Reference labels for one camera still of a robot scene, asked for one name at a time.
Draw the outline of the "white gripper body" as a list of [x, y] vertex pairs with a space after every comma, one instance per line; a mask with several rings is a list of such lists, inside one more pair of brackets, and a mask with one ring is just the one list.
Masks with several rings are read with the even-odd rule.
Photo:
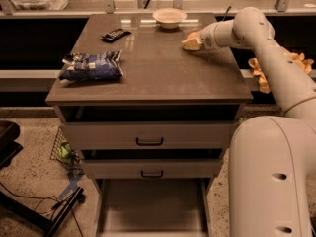
[[200, 39], [205, 49], [215, 50], [218, 45], [215, 41], [215, 27], [207, 26], [200, 31]]

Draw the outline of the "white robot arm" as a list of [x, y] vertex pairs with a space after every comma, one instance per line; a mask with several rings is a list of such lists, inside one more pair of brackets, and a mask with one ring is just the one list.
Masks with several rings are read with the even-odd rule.
[[312, 237], [307, 177], [316, 167], [316, 84], [275, 41], [261, 10], [190, 33], [185, 50], [249, 48], [258, 59], [280, 117], [250, 118], [229, 148], [230, 237]]

